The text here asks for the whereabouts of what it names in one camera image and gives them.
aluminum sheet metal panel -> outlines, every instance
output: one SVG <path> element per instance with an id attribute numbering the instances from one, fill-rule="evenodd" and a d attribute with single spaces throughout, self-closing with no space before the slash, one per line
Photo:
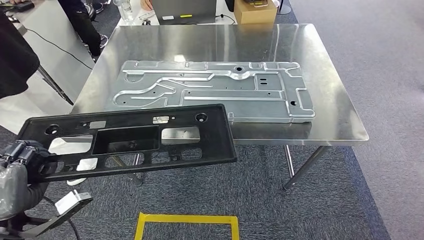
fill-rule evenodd
<path id="1" fill-rule="evenodd" d="M 230 122 L 304 123 L 315 117 L 297 62 L 126 61 L 106 110 L 218 103 Z"/>

cardboard box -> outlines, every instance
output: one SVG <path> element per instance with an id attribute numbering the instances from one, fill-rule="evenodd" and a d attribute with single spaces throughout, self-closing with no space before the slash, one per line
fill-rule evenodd
<path id="1" fill-rule="evenodd" d="M 234 15 L 238 24 L 273 24 L 277 7 L 272 0 L 261 7 L 254 7 L 244 0 L 234 0 Z"/>

yellow tape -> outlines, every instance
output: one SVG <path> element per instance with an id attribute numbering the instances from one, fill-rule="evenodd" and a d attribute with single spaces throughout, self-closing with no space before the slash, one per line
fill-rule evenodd
<path id="1" fill-rule="evenodd" d="M 236 216 L 209 216 L 209 215 L 166 215 L 144 214 L 138 215 L 135 240 L 142 240 L 146 222 L 153 223 L 191 223 L 191 224 L 230 224 L 231 239 L 240 240 L 239 220 Z"/>

black plastic panel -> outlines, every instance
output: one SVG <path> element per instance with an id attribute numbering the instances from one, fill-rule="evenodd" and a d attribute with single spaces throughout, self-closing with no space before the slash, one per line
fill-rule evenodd
<path id="1" fill-rule="evenodd" d="M 167 123 L 153 124 L 153 118 L 160 116 L 169 117 Z M 99 121 L 105 121 L 104 127 L 92 127 L 99 125 Z M 163 129 L 187 127 L 198 128 L 199 141 L 186 143 L 183 139 L 178 144 L 162 144 Z M 48 149 L 55 138 L 84 135 L 93 136 L 89 151 L 46 158 L 46 163 L 63 162 L 61 172 L 32 173 L 28 176 L 28 182 L 64 181 L 222 164 L 237 160 L 227 113 L 222 104 L 34 117 L 25 122 L 18 139 L 35 140 Z M 182 157 L 184 151 L 192 149 L 201 150 L 199 159 L 187 160 Z M 159 152 L 168 152 L 169 161 L 152 163 L 152 154 Z M 143 154 L 142 164 L 105 166 L 105 161 L 110 156 L 137 153 Z M 76 171 L 81 159 L 90 158 L 97 158 L 96 169 Z"/>

water bottle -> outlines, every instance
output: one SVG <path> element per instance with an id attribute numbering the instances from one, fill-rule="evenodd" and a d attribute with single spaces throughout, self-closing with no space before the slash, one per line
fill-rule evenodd
<path id="1" fill-rule="evenodd" d="M 133 21 L 133 9 L 131 8 L 130 0 L 113 0 L 113 3 L 118 7 L 120 17 L 125 22 Z"/>

